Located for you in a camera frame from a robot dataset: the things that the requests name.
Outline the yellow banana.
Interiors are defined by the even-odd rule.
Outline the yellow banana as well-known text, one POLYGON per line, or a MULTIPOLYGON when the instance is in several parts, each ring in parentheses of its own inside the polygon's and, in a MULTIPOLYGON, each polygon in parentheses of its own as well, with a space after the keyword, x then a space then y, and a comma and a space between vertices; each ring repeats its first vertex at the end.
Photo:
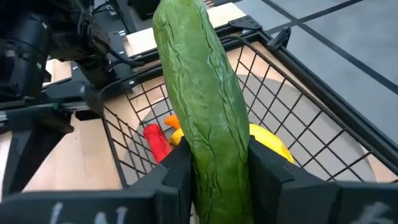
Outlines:
MULTIPOLYGON (((172 145, 177 146, 180 143, 181 137, 183 136, 183 131, 178 123, 173 124, 172 127, 175 129, 175 131, 169 138, 169 142, 172 145)), ((270 131, 261 126, 252 123, 249 124, 249 133, 250 135, 254 136, 258 142, 286 158, 292 164, 294 163, 293 156, 285 147, 284 143, 276 135, 272 134, 270 131)))

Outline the grey round mat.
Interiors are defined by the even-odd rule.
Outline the grey round mat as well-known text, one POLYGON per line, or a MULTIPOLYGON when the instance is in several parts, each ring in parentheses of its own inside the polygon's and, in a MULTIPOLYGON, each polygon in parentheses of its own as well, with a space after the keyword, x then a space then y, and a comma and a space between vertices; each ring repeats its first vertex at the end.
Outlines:
MULTIPOLYGON (((376 158, 291 82, 276 73, 238 77, 250 123, 276 135, 296 166, 328 181, 377 181, 376 158)), ((138 85, 127 98, 134 137, 143 141, 144 128, 157 124, 169 141, 175 129, 164 120, 175 112, 163 78, 138 85)))

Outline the orange carrot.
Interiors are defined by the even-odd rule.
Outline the orange carrot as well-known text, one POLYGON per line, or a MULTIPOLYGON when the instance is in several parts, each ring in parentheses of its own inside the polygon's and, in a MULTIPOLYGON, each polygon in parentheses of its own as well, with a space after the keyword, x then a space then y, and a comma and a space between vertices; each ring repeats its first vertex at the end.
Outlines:
POLYGON ((164 120, 165 125, 171 126, 174 129, 180 129, 179 119, 176 114, 169 115, 164 120))

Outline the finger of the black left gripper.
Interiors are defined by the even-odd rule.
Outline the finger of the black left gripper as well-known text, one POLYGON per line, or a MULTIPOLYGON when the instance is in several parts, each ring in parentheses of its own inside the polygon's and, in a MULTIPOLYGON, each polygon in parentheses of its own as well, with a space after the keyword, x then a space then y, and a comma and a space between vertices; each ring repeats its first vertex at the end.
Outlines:
POLYGON ((2 195, 7 197, 24 190, 54 147, 71 132, 71 125, 48 127, 36 124, 11 128, 12 138, 2 182, 2 195))

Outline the red chili pepper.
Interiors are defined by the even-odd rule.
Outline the red chili pepper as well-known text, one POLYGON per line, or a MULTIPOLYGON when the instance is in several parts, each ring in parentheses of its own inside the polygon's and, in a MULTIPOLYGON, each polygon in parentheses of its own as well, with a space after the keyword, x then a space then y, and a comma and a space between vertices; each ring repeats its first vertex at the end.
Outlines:
POLYGON ((144 138, 152 151, 156 163, 160 163, 172 151, 172 147, 157 124, 150 124, 144 128, 144 138))

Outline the green cucumber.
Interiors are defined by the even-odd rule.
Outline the green cucumber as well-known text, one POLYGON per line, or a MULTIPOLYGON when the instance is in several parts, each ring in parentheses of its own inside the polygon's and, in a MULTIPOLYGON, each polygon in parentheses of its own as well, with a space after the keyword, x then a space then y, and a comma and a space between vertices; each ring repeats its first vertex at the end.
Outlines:
POLYGON ((202 0, 160 0, 154 37, 193 154, 200 224, 254 224, 243 93, 202 0))

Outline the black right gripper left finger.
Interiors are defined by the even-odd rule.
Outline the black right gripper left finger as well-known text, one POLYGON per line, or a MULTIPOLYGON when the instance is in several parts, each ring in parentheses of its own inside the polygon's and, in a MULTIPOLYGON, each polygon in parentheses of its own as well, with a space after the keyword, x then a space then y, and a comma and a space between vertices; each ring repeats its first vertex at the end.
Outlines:
POLYGON ((192 153, 186 139, 128 188, 133 207, 128 224, 190 224, 192 153))

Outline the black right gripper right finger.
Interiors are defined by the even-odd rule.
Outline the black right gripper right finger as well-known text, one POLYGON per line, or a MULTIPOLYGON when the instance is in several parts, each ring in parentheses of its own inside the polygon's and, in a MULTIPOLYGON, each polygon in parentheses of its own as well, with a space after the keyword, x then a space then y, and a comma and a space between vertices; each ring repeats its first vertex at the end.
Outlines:
POLYGON ((340 188, 249 140, 249 181, 255 224, 330 224, 340 188))

